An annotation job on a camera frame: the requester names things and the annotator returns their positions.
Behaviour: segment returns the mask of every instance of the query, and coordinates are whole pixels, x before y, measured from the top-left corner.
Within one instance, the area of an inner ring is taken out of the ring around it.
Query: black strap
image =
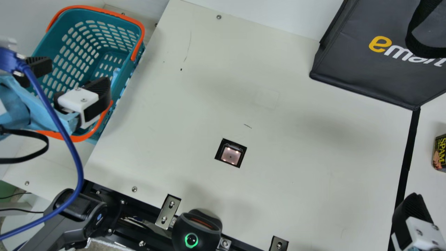
[[[406,35],[406,46],[416,56],[426,59],[437,59],[446,57],[446,48],[430,47],[422,44],[412,34],[413,30],[417,28],[426,18],[437,8],[443,0],[421,0],[417,9],[415,10]]]
[[[13,134],[18,136],[24,136],[24,137],[30,137],[30,138],[36,138],[44,141],[46,143],[46,146],[40,150],[38,150],[35,153],[31,153],[29,155],[23,156],[23,157],[17,157],[17,158],[0,158],[0,164],[16,164],[28,161],[30,159],[34,159],[42,154],[44,154],[46,151],[48,151],[48,148],[50,146],[50,141],[48,140],[48,137],[46,137],[43,134],[36,133],[33,131],[26,131],[26,130],[10,130],[4,128],[2,125],[0,125],[0,135],[3,134]]]

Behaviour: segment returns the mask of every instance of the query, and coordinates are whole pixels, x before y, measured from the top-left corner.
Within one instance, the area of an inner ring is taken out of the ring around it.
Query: shopping basket
[[[108,110],[89,128],[76,130],[74,142],[97,142],[144,51],[143,39],[139,21],[101,8],[75,5],[53,17],[33,54],[53,60],[53,72],[39,79],[48,98],[100,77],[111,80]],[[32,87],[28,90],[35,95]],[[39,132],[62,139],[58,132]]]

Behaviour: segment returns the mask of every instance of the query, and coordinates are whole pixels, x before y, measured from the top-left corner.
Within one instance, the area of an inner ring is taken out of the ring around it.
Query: basket handle
[[[144,35],[145,35],[145,28],[144,28],[144,25],[142,25],[141,22],[139,22],[139,21],[136,20],[136,19],[133,19],[133,18],[131,18],[131,17],[128,17],[128,16],[125,16],[125,15],[122,15],[122,14],[119,14],[119,13],[116,13],[116,12],[113,12],[113,11],[109,11],[109,10],[106,10],[106,9],[102,9],[102,8],[98,8],[98,7],[93,7],[93,6],[87,6],[87,5],[73,5],[73,6],[68,6],[68,7],[65,7],[65,8],[59,10],[59,12],[56,13],[56,15],[53,17],[53,19],[51,19],[50,24],[49,24],[48,27],[46,28],[46,32],[48,32],[48,31],[50,30],[51,26],[53,26],[53,24],[55,23],[55,21],[59,18],[59,16],[60,16],[64,11],[69,10],[69,9],[74,9],[74,8],[88,9],[88,10],[92,10],[92,11],[96,11],[96,12],[105,13],[105,14],[108,14],[108,15],[111,15],[111,16],[114,16],[114,17],[118,17],[118,18],[120,18],[120,19],[123,19],[123,20],[125,20],[125,21],[129,21],[129,22],[131,22],[131,23],[133,23],[133,24],[139,26],[139,28],[141,29],[141,35],[140,35],[140,38],[139,38],[138,42],[136,43],[135,49],[133,50],[133,52],[132,52],[132,56],[131,56],[131,58],[130,58],[132,61],[135,61],[135,60],[136,60],[136,56],[138,55],[139,48],[141,47],[141,44],[142,44],[142,41],[143,41],[143,39],[144,39]]]
[[[105,109],[105,111],[103,111],[101,113],[101,117],[99,118],[99,120],[96,122],[96,125],[93,127],[93,129],[91,129],[88,133],[84,134],[84,135],[71,135],[70,138],[73,142],[81,142],[84,141],[86,139],[88,139],[89,137],[91,137],[96,130],[99,128],[99,126],[102,124],[102,121],[104,120],[105,116],[107,115],[107,112],[110,110],[110,108],[113,105],[113,100],[110,101],[110,104],[108,105],[107,109]],[[62,135],[59,132],[53,132],[53,131],[41,131],[38,130],[36,131],[40,134],[46,135],[48,137],[52,137],[52,138],[56,138],[56,139],[60,139],[63,140]]]

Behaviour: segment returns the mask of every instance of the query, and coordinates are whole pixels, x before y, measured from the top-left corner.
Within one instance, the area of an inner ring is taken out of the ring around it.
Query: green indicator light
[[[198,236],[194,233],[188,233],[186,237],[184,237],[184,243],[188,248],[194,248],[198,245]]]

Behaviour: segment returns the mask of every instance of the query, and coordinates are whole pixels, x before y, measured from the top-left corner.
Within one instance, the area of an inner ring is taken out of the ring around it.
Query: emart logo
[[[375,37],[369,44],[368,48],[370,48],[374,52],[383,53],[386,56],[392,55],[392,58],[398,59],[402,56],[401,60],[403,61],[409,61],[412,63],[423,63],[428,64],[436,61],[434,63],[437,67],[442,67],[442,64],[446,62],[446,59],[425,59],[420,58],[417,56],[414,56],[412,52],[410,52],[408,49],[403,48],[398,45],[392,45],[392,41],[390,38],[384,37],[384,36],[377,36]]]

